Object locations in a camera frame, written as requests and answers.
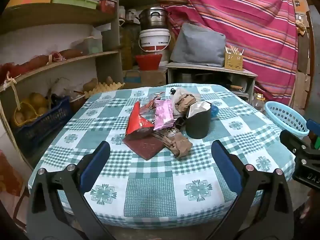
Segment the green plastic tray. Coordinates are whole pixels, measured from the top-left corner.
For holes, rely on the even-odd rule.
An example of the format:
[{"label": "green plastic tray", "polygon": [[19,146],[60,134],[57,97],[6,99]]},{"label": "green plastic tray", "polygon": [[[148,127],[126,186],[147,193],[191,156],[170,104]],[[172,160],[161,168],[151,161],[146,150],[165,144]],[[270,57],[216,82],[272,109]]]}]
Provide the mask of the green plastic tray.
[{"label": "green plastic tray", "polygon": [[95,9],[97,2],[91,0],[51,0],[52,3],[64,3]]}]

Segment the metal screw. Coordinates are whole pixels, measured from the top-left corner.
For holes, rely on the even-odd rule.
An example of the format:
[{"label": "metal screw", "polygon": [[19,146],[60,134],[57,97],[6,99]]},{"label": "metal screw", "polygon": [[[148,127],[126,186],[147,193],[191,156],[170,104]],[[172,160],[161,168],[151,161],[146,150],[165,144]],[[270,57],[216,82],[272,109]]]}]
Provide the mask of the metal screw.
[{"label": "metal screw", "polygon": [[74,164],[69,164],[68,166],[67,166],[67,170],[68,171],[73,171],[74,169],[75,169],[75,165]]},{"label": "metal screw", "polygon": [[254,167],[251,164],[246,165],[245,168],[247,169],[247,171],[253,171],[254,170]]},{"label": "metal screw", "polygon": [[44,168],[41,168],[41,169],[38,170],[38,174],[40,174],[40,175],[41,175],[41,174],[44,174],[44,171],[45,171],[45,169],[44,169]]},{"label": "metal screw", "polygon": [[282,174],[283,174],[283,172],[282,172],[282,170],[281,170],[281,169],[276,169],[276,174],[278,174],[278,175],[282,175]]}]

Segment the flower pattern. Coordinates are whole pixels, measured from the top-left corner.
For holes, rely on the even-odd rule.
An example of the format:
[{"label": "flower pattern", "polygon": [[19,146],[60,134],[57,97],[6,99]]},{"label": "flower pattern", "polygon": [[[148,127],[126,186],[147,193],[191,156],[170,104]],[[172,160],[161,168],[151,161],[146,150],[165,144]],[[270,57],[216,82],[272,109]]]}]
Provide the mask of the flower pattern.
[{"label": "flower pattern", "polygon": [[205,197],[210,197],[212,190],[211,184],[208,184],[207,180],[200,181],[198,180],[193,180],[192,183],[186,184],[186,188],[184,189],[184,195],[188,196],[188,200],[197,200],[203,201],[205,200]]},{"label": "flower pattern", "polygon": [[76,134],[68,134],[65,138],[64,141],[65,143],[73,143],[75,140],[78,139],[78,135]]},{"label": "flower pattern", "polygon": [[243,127],[243,125],[241,122],[232,121],[231,123],[229,123],[229,127],[233,130],[240,130]]},{"label": "flower pattern", "polygon": [[215,106],[221,106],[222,105],[222,103],[219,102],[219,101],[213,101],[212,104],[215,105]]},{"label": "flower pattern", "polygon": [[205,93],[208,93],[210,90],[208,88],[202,88],[201,91],[205,92]]},{"label": "flower pattern", "polygon": [[111,138],[111,143],[113,143],[115,145],[121,145],[123,139],[124,139],[124,133],[117,134]]},{"label": "flower pattern", "polygon": [[133,110],[133,107],[129,107],[128,109],[125,110],[125,112],[127,114],[130,114],[132,112],[132,110]]},{"label": "flower pattern", "polygon": [[142,90],[138,90],[136,93],[134,93],[135,97],[142,97],[144,96],[144,92]]},{"label": "flower pattern", "polygon": [[258,160],[256,160],[256,162],[257,162],[258,170],[262,170],[262,171],[270,170],[271,161],[269,159],[267,159],[265,156],[258,157]]},{"label": "flower pattern", "polygon": [[95,115],[97,112],[97,110],[91,110],[90,112],[87,112],[87,116]]},{"label": "flower pattern", "polygon": [[115,187],[109,187],[109,184],[96,185],[95,189],[90,192],[91,200],[96,201],[99,205],[111,204],[112,199],[117,197],[117,193],[114,191]]}]

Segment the pink wrapper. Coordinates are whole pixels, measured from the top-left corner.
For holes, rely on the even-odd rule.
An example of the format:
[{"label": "pink wrapper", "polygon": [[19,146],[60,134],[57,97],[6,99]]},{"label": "pink wrapper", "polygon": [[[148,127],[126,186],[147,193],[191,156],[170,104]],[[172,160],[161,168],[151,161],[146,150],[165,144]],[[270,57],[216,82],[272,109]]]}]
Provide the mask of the pink wrapper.
[{"label": "pink wrapper", "polygon": [[156,117],[154,130],[172,127],[173,120],[173,107],[172,101],[169,100],[156,100]]}]

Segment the checkered tablecloth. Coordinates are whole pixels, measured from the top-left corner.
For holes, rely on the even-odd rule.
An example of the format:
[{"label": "checkered tablecloth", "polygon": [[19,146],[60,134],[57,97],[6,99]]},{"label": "checkered tablecloth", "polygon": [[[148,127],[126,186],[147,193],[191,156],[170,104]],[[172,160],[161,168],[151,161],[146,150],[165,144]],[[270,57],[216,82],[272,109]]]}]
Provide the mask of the checkered tablecloth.
[{"label": "checkered tablecloth", "polygon": [[[175,159],[165,148],[145,161],[122,142],[133,105],[155,92],[165,91],[165,98],[170,98],[170,89],[176,87],[199,93],[202,100],[219,108],[219,114],[211,120],[205,138],[190,138],[193,147],[188,156]],[[218,85],[170,84],[96,94],[48,147],[28,187],[31,189],[39,168],[62,170],[70,163],[78,163],[105,140],[111,146],[110,158],[92,190],[85,193],[102,222],[133,228],[205,223],[223,217],[236,197],[211,156],[212,141],[219,139],[244,164],[268,172],[281,168],[289,179],[294,160],[280,143],[280,132],[263,114]],[[65,210],[72,213],[64,192],[59,195]]]}]

